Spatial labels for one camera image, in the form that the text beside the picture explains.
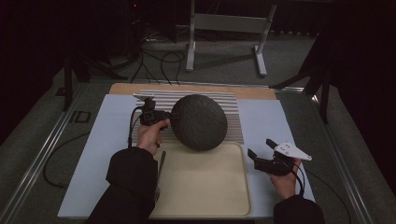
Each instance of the black sleeve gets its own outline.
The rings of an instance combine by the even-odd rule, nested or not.
[[[145,223],[154,209],[157,162],[145,149],[124,149],[111,158],[106,180],[110,186],[87,223]]]
[[[294,195],[274,207],[275,224],[324,224],[321,208],[316,203]]]

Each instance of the beige tray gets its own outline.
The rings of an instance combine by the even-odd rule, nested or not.
[[[160,179],[161,196],[152,218],[246,217],[250,197],[244,151],[237,143],[222,143],[209,151],[194,151],[176,141],[161,144],[166,151]]]

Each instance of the hand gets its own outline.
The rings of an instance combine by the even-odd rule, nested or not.
[[[294,159],[295,165],[293,166],[293,171],[295,174],[298,172],[298,166],[301,164],[300,159]],[[269,175],[271,182],[273,183],[277,194],[282,200],[288,199],[296,194],[296,176],[293,173],[288,175],[278,176]]]
[[[158,145],[163,142],[160,129],[170,124],[170,120],[161,120],[151,126],[141,125],[137,130],[137,147],[147,150],[151,155],[157,153]]]

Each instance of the textured ball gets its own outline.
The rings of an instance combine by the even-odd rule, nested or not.
[[[172,113],[171,127],[177,139],[195,150],[210,150],[224,140],[228,129],[227,118],[221,106],[207,96],[193,94],[178,100]]]

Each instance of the gray floor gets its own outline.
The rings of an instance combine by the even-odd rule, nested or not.
[[[243,40],[207,41],[200,39],[196,43],[194,71],[187,73],[185,60],[176,79],[178,63],[167,63],[164,71],[169,79],[178,80],[182,84],[189,82],[261,85],[268,86],[281,82],[297,74],[302,62],[315,39],[300,35],[270,35],[264,48],[268,76],[258,75],[252,47],[257,45],[258,37],[245,35]],[[180,36],[176,44],[167,40],[150,42],[143,49],[165,51],[181,51],[186,53],[186,38]],[[158,57],[164,53],[150,51]],[[166,60],[177,60],[169,55]],[[160,69],[160,61],[144,56],[144,63],[152,75],[164,80]],[[138,64],[120,71],[129,77],[137,70]],[[146,70],[141,69],[136,81],[148,83]],[[307,79],[293,84],[293,87],[303,87]],[[63,85],[63,72],[54,78],[53,87],[36,103],[31,112],[14,130],[0,149],[0,209],[6,208],[7,201],[20,183],[23,174],[40,151],[57,119],[62,115],[64,99],[56,97],[55,92]],[[68,123],[57,146],[73,137],[88,132],[100,108],[103,97],[117,80],[95,72],[86,90],[77,101],[77,111],[92,112],[88,123]],[[342,104],[336,88],[331,88],[329,102],[329,125],[323,125],[318,119],[316,105],[309,97],[294,91],[276,93],[284,107],[295,143],[314,158],[306,162],[307,170],[319,176],[318,180],[308,175],[317,203],[322,207],[327,223],[348,223],[347,210],[340,199],[323,182],[340,195],[351,214],[351,223],[394,223],[396,220],[396,200],[386,185],[382,175],[377,170],[373,159],[361,138],[351,117]],[[68,183],[78,162],[87,136],[72,141],[62,147],[48,165],[48,175],[54,182]],[[347,168],[346,175],[352,177],[352,188],[358,191],[360,199],[353,199],[350,187],[337,167],[337,156],[341,157]],[[40,175],[32,187],[28,197],[15,216],[14,223],[83,223],[83,220],[57,218],[65,192],[48,185]],[[364,211],[354,206],[355,201],[363,203]],[[260,220],[260,223],[273,223],[271,218]]]

